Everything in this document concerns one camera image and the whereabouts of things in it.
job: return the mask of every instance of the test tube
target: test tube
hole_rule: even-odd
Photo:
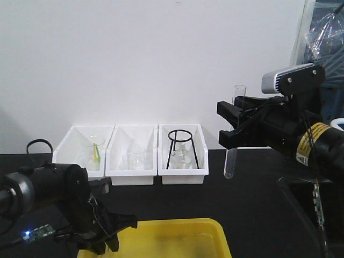
[[[244,85],[235,85],[234,86],[234,95],[232,98],[232,105],[234,105],[236,97],[245,97],[246,95],[246,86]],[[235,172],[235,160],[237,159],[238,148],[227,149],[226,150],[226,159],[225,159],[225,169],[224,176],[227,179],[233,178]]]

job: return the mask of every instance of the yellow tray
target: yellow tray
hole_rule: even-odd
[[[96,255],[80,250],[77,258],[231,258],[221,225],[213,219],[139,221],[118,233],[119,251]]]

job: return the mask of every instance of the black wire stand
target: black wire stand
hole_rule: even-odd
[[[178,133],[178,132],[187,133],[188,135],[190,135],[190,137],[187,138],[187,139],[185,139],[185,140],[177,140],[177,133]],[[172,149],[173,149],[173,151],[176,150],[176,143],[177,143],[177,142],[187,142],[187,141],[191,141],[192,149],[193,149],[193,155],[195,156],[196,166],[197,166],[197,168],[199,169],[198,160],[197,160],[197,154],[196,154],[196,149],[195,149],[195,143],[194,143],[194,138],[193,138],[193,136],[192,136],[192,133],[190,133],[190,132],[187,131],[187,130],[177,129],[177,130],[170,131],[170,132],[168,133],[167,136],[168,136],[168,139],[171,140],[171,145],[170,145],[170,152],[169,152],[169,154],[168,154],[168,160],[167,160],[166,169],[168,169],[168,167],[169,167],[169,165],[170,165]]]

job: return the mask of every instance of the white plastic bin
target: white plastic bin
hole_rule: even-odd
[[[185,142],[185,149],[190,153],[191,165],[188,169],[167,169],[171,140],[168,138],[172,130],[186,130],[192,134],[199,168],[196,166],[191,141]],[[204,176],[209,174],[208,148],[205,144],[200,124],[193,125],[159,125],[158,175],[163,184],[202,184]]]
[[[78,164],[86,168],[89,180],[104,177],[106,148],[114,125],[109,126],[72,126],[53,153],[54,163]],[[100,161],[92,159],[100,156]]]
[[[157,125],[116,126],[106,151],[112,185],[150,185],[157,176]]]

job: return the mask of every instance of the warning label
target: warning label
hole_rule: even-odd
[[[313,142],[315,143],[319,139],[319,137],[329,128],[331,127],[323,123],[316,123],[305,132],[296,150],[296,160],[298,162],[308,166],[308,159],[311,153],[311,145],[309,139],[310,130],[312,132],[311,136],[313,138]]]

